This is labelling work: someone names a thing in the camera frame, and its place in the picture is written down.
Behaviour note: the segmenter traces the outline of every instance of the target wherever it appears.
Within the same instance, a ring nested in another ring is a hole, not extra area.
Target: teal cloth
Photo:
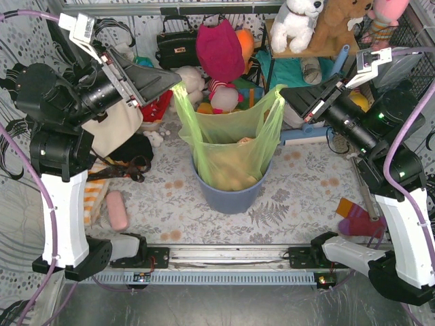
[[[269,67],[271,66],[271,56],[265,51],[258,51],[256,58],[261,64],[261,70],[267,80]],[[319,58],[322,80],[327,80],[329,72],[334,66],[334,62],[329,59]],[[299,58],[275,59],[273,74],[269,89],[271,90],[278,84],[287,85],[287,87],[311,86],[304,81],[302,69],[300,68]]]

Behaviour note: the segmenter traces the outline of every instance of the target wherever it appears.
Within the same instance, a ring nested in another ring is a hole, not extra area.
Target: blue trash can
[[[222,190],[215,189],[207,185],[198,174],[195,169],[195,164],[192,159],[192,167],[195,172],[196,178],[199,180],[201,190],[207,204],[211,209],[223,214],[239,214],[244,213],[249,207],[256,201],[258,193],[260,192],[261,185],[271,169],[271,163],[269,163],[263,178],[259,180],[255,185],[239,192],[224,192]]]

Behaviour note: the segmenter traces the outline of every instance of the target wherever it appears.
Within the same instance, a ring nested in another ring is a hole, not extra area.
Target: white stuffed dog
[[[198,69],[191,66],[178,68],[175,72],[180,75],[181,79],[185,83],[189,101],[195,107],[195,104],[203,99],[202,90],[204,89],[205,85],[204,78],[201,77],[201,73],[198,71]],[[169,109],[172,112],[177,111],[175,108],[174,96],[172,96],[171,102],[169,103]]]
[[[314,32],[317,17],[324,8],[324,0],[285,0],[279,8],[271,29],[272,50],[276,53],[285,51],[287,37],[290,50],[300,53],[308,47]]]

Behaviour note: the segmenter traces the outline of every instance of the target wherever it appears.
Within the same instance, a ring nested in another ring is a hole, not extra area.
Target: yellow-green trash bag
[[[283,87],[276,86],[251,109],[218,115],[195,112],[184,84],[173,87],[183,124],[179,136],[190,145],[195,167],[207,185],[235,192],[261,180],[279,144],[285,104],[279,91]],[[245,137],[253,140],[237,143]]]

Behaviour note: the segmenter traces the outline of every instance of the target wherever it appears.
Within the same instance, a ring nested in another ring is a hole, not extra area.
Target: plastic bag
[[[179,135],[190,145],[195,167],[206,184],[239,191],[261,180],[279,144],[285,104],[279,91],[283,87],[271,90],[251,109],[219,115],[196,113],[184,85],[173,88],[183,124]],[[237,143],[245,137],[253,140]]]

